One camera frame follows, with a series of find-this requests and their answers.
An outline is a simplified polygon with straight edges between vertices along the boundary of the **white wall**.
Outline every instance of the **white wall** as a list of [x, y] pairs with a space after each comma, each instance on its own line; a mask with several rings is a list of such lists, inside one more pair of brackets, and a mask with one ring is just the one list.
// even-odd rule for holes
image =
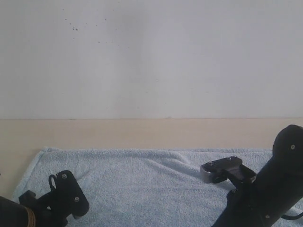
[[302, 15], [302, 0], [1, 0], [0, 118], [303, 117]]

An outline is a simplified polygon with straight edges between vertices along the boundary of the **brown strap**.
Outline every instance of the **brown strap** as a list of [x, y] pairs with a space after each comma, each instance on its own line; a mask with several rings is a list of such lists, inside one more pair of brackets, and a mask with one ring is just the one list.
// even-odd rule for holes
[[27, 227], [36, 227], [36, 217], [34, 212], [30, 208], [25, 207], [25, 209], [27, 210], [28, 214]]

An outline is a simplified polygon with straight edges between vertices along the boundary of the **towel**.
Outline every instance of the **towel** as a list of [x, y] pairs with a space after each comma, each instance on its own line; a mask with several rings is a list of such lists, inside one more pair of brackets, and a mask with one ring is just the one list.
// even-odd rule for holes
[[[269, 149], [79, 149], [45, 148], [34, 158], [12, 200], [32, 190], [50, 191], [48, 176], [70, 170], [86, 195], [90, 210], [68, 227], [211, 227], [226, 207], [229, 181], [205, 184], [200, 166], [228, 156], [258, 172]], [[298, 214], [298, 202], [288, 214]], [[280, 219], [274, 227], [301, 227]]]

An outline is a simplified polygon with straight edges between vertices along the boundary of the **light blue towel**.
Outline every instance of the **light blue towel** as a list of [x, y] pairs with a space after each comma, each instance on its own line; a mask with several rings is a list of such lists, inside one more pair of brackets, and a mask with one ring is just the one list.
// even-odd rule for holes
[[[70, 217], [68, 227], [210, 227], [234, 187], [229, 181], [203, 183], [200, 166], [231, 155], [258, 172], [271, 151], [46, 148], [28, 167], [13, 200], [26, 190], [37, 197], [48, 193], [48, 176], [70, 170], [90, 202], [90, 211], [80, 220]], [[301, 213], [302, 208], [299, 202], [290, 213]], [[302, 219], [279, 220], [274, 226], [302, 224]]]

